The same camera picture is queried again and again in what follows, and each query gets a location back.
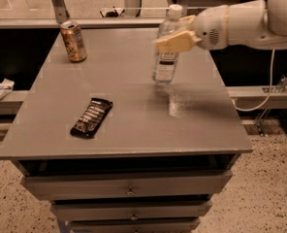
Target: drawer cabinet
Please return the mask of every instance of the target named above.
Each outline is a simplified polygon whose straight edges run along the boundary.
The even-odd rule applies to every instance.
[[[22,185],[40,200],[213,194],[232,177],[228,171],[178,171],[85,176],[25,177]]]

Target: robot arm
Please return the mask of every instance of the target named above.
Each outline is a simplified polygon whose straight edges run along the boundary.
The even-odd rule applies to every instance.
[[[187,51],[195,45],[221,50],[245,45],[259,50],[287,49],[287,0],[257,0],[209,8],[185,17],[173,35],[156,41],[161,51]]]

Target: soda can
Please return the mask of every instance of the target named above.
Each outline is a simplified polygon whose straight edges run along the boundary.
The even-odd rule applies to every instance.
[[[86,51],[81,35],[81,29],[73,20],[67,20],[60,25],[68,58],[72,62],[80,62],[86,58]]]

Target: bottle cap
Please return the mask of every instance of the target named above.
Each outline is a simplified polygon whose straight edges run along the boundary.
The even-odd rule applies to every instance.
[[[170,9],[168,12],[168,17],[171,19],[179,19],[182,17],[183,14],[183,7],[178,4],[170,5]]]

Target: terrazzo floor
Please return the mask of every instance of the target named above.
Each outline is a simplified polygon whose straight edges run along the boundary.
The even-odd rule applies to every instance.
[[[261,137],[253,120],[242,118],[254,151],[234,165],[233,177],[212,197],[212,208],[193,233],[287,233],[287,132],[276,117]],[[8,124],[0,124],[0,144]],[[20,186],[21,173],[0,161],[0,233],[57,233],[48,202]]]

